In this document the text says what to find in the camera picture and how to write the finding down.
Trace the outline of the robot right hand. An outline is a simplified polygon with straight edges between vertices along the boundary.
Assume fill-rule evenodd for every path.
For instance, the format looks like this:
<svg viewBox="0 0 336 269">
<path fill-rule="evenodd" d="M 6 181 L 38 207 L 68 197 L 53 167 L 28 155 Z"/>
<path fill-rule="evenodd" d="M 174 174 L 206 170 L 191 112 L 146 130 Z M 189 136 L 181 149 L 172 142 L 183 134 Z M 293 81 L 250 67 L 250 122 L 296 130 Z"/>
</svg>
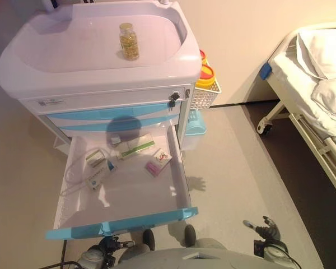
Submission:
<svg viewBox="0 0 336 269">
<path fill-rule="evenodd" d="M 254 230 L 261 238 L 271 241 L 280 241 L 281 234 L 277 224 L 269 217 L 263 216 L 264 223 L 266 226 L 257 226 L 249 220 L 243 220 L 242 223 Z"/>
</svg>

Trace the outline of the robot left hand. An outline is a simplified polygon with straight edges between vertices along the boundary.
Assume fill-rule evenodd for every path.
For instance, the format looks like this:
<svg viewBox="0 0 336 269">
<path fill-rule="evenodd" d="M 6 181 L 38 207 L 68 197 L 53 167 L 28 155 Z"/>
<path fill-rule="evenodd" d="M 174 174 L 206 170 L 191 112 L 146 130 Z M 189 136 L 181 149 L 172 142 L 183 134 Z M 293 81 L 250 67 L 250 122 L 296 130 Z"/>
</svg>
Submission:
<svg viewBox="0 0 336 269">
<path fill-rule="evenodd" d="M 104 257 L 112 256 L 114 252 L 120 249 L 128 249 L 135 246 L 134 241 L 124 241 L 119 242 L 117 236 L 106 236 L 103 237 L 99 242 L 99 248 L 103 252 Z"/>
</svg>

